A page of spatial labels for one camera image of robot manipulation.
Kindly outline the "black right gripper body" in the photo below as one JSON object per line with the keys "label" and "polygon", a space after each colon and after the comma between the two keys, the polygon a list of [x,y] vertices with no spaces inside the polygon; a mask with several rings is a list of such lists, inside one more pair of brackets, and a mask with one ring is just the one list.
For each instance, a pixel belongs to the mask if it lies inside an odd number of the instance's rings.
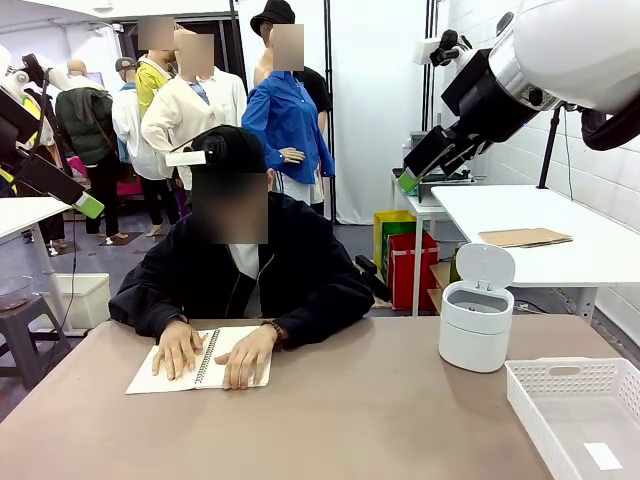
{"label": "black right gripper body", "polygon": [[489,67],[489,49],[478,50],[441,98],[458,120],[455,139],[503,143],[531,119],[531,109],[504,91]]}

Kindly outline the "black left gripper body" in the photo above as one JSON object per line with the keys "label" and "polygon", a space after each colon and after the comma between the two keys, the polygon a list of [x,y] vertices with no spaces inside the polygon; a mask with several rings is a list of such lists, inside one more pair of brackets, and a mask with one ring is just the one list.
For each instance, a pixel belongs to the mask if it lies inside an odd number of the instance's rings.
{"label": "black left gripper body", "polygon": [[1,161],[18,166],[34,161],[35,152],[25,145],[36,136],[39,140],[40,120],[4,89],[1,90]]}

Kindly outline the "person's left hand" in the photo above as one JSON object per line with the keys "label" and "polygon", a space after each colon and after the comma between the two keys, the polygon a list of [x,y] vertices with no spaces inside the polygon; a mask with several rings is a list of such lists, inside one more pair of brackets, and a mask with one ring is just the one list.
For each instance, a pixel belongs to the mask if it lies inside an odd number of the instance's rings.
{"label": "person's left hand", "polygon": [[223,388],[244,390],[261,382],[266,365],[278,340],[278,330],[264,323],[239,340],[232,350],[215,358],[225,367]]}

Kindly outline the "person's right hand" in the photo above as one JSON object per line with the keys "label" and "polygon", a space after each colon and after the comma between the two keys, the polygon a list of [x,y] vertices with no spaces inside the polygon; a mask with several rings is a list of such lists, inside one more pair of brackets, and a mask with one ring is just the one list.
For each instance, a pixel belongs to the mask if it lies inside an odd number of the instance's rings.
{"label": "person's right hand", "polygon": [[193,371],[206,338],[182,320],[171,321],[160,336],[158,351],[152,360],[152,374],[157,376],[163,368],[167,379],[173,381]]}

